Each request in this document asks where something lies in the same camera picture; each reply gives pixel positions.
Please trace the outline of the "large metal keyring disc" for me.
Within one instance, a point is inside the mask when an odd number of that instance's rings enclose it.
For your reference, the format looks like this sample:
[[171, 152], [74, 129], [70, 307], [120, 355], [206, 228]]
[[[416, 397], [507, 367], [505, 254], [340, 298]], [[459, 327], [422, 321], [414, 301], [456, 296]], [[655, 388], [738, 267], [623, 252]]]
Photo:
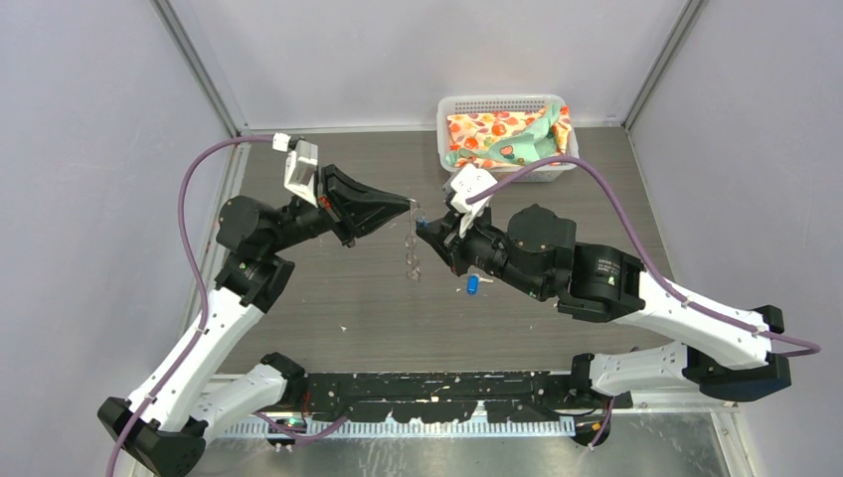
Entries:
[[422, 272], [420, 267], [420, 260], [417, 255], [418, 236], [417, 236], [417, 221], [424, 220], [424, 211], [420, 203], [416, 199], [409, 199], [409, 226], [408, 233], [405, 237], [405, 247], [407, 249], [406, 264], [408, 266], [407, 279], [420, 282]]

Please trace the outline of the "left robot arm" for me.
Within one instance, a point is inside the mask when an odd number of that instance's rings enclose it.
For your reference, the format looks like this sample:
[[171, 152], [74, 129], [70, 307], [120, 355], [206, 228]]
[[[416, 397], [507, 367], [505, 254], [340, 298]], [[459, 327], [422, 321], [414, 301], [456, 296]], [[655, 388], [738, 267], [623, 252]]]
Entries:
[[139, 388], [98, 410], [119, 449], [157, 476], [184, 476], [209, 443], [248, 415], [271, 405], [297, 409], [306, 393], [304, 369], [278, 353], [212, 393], [205, 387], [286, 287], [294, 265], [281, 257], [284, 249], [326, 233], [352, 246], [410, 206], [408, 198], [363, 185], [333, 165], [318, 169], [305, 193], [280, 208], [247, 196], [229, 199], [217, 234], [228, 255], [198, 317]]

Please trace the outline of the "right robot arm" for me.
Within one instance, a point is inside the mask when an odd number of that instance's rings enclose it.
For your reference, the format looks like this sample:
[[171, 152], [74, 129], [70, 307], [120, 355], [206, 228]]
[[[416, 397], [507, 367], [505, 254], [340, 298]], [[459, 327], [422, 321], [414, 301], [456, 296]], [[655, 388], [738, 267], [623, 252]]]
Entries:
[[572, 360], [568, 395], [580, 407], [631, 391], [692, 388], [720, 400], [751, 402], [788, 388], [787, 357], [771, 348], [781, 311], [771, 305], [735, 309], [707, 298], [676, 298], [642, 261], [618, 248], [579, 242], [575, 222], [537, 205], [515, 214], [505, 229], [489, 212], [469, 228], [449, 212], [417, 221], [418, 237], [456, 275], [470, 268], [589, 323], [635, 326], [667, 343], [625, 354], [583, 353]]

